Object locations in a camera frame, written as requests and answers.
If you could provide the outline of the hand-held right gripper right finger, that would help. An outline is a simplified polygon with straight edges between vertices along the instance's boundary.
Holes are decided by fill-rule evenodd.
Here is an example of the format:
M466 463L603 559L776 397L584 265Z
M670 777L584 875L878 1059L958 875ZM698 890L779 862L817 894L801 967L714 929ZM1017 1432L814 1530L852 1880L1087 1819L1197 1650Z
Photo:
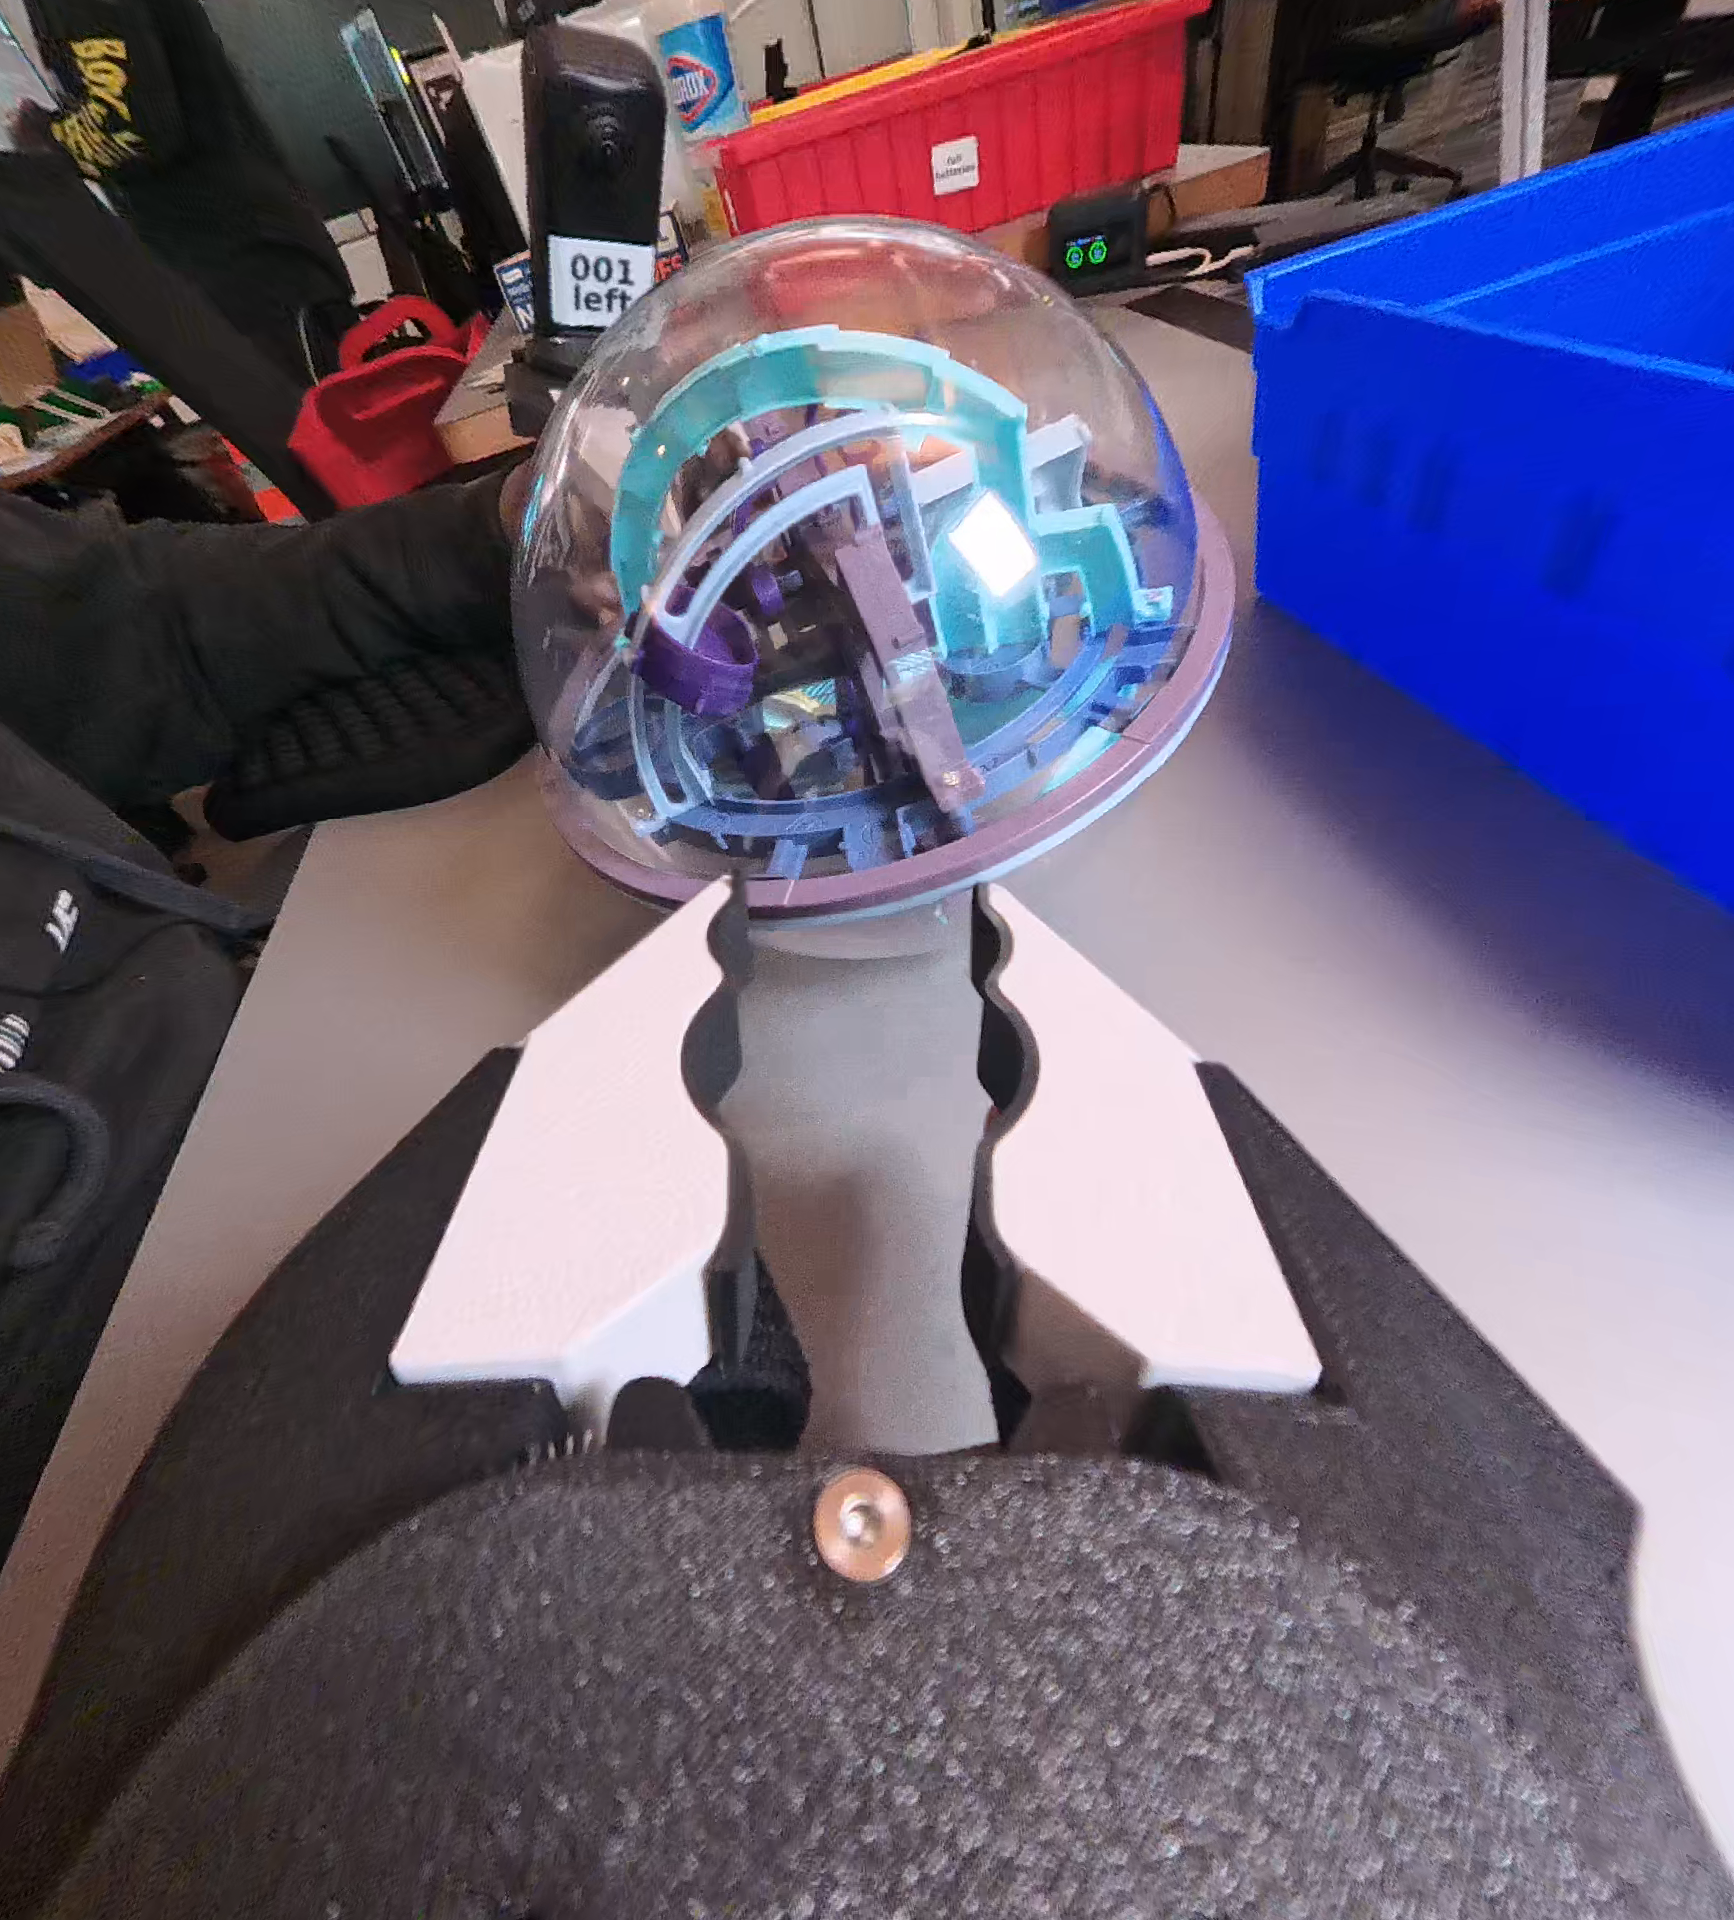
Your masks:
M1202 1056L1012 891L972 900L966 1321L999 1430L1068 1388L1294 1398L1322 1360Z

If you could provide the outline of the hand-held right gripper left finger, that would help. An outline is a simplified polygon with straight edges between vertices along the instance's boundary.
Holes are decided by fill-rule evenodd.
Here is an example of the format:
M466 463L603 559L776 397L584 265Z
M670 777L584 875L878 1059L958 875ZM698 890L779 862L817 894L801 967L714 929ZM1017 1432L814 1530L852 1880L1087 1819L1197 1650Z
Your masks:
M390 1352L404 1388L546 1383L605 1430L635 1379L709 1363L709 1255L732 1151L684 1041L731 982L737 883L711 881L520 1044Z

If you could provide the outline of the clear plastic maze ball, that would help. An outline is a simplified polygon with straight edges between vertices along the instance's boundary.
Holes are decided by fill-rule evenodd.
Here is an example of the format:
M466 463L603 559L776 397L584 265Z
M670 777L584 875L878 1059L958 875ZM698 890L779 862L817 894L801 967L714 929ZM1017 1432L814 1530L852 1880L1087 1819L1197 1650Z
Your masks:
M1052 279L879 216L739 237L598 340L513 552L551 823L619 891L776 925L934 909L1200 721L1233 544Z

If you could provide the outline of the white wipes canister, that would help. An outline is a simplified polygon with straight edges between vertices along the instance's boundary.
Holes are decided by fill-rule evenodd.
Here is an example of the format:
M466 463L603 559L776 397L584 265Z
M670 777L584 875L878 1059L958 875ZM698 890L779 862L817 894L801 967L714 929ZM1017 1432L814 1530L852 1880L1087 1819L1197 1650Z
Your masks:
M689 148L705 148L749 129L750 113L737 76L728 5L663 4L653 33L660 76L682 142Z

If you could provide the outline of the red plastic crate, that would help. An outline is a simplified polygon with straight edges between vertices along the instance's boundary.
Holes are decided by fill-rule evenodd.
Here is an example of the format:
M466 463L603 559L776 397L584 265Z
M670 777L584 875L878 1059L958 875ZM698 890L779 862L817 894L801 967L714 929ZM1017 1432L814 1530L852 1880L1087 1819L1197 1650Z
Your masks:
M757 110L714 181L735 234L874 214L983 232L1168 175L1208 1L1109 4L863 69Z

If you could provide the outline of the red plastic can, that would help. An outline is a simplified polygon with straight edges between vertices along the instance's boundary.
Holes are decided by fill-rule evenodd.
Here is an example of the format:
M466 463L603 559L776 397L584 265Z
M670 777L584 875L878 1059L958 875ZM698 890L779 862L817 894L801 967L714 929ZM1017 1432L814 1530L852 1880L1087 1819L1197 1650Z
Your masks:
M287 438L295 466L338 509L416 492L449 470L436 417L492 330L456 323L421 295L393 295L338 348L334 372L307 394Z

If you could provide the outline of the black jacket yellow print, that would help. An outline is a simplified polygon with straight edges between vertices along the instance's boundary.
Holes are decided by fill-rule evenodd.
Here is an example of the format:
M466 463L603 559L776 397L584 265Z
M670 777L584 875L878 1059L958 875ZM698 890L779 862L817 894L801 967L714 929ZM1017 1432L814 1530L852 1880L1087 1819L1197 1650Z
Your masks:
M245 336L299 348L304 319L354 323L352 279L199 1L34 1L59 148L154 256Z

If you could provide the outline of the black flag panel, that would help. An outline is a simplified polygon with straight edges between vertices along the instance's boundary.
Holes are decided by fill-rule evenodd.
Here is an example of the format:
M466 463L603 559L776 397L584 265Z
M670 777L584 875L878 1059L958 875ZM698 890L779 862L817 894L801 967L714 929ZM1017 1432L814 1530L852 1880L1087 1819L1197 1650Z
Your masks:
M336 513L290 446L307 387L163 263L65 155L0 149L0 253L210 420L308 520Z

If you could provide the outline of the black battery charger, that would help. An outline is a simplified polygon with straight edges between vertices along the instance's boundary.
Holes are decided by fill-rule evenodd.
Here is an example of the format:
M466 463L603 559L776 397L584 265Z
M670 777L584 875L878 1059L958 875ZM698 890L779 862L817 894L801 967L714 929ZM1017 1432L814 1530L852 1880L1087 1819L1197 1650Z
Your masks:
M1046 211L1046 275L1071 285L1139 275L1149 258L1149 206L1144 181L1055 202Z

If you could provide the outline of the wooden side table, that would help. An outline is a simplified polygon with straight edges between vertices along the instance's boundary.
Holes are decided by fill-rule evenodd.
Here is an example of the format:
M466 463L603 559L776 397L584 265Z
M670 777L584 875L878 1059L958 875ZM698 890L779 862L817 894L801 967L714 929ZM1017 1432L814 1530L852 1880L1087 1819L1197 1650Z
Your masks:
M1239 221L1264 204L1267 176L1267 148L1183 144L1173 170L1141 187L1145 237L1135 259L1145 265L1183 259L1188 240L1176 232L1202 219ZM502 307L433 422L454 468L490 470L543 431L565 379L528 366L525 345L518 317Z

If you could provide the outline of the black office chair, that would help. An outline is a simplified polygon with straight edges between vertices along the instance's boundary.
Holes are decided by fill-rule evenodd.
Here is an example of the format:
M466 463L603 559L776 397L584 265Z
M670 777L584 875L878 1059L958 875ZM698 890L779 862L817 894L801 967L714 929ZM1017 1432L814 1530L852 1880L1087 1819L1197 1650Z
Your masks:
M1355 1L1335 7L1335 25L1311 66L1313 82L1327 82L1335 106L1363 101L1359 148L1328 167L1318 194L1347 184L1359 202L1373 200L1383 181L1408 188L1417 181L1446 181L1465 188L1459 168L1426 155L1388 149L1383 126L1405 113L1408 85L1484 30L1489 15L1457 1Z

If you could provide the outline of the blue plastic bin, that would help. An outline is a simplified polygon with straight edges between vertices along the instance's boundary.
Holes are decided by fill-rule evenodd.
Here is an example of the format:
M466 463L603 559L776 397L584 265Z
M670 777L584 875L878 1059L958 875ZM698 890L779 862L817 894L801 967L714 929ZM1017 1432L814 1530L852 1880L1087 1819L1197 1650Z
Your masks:
M1245 287L1261 596L1734 912L1734 108Z

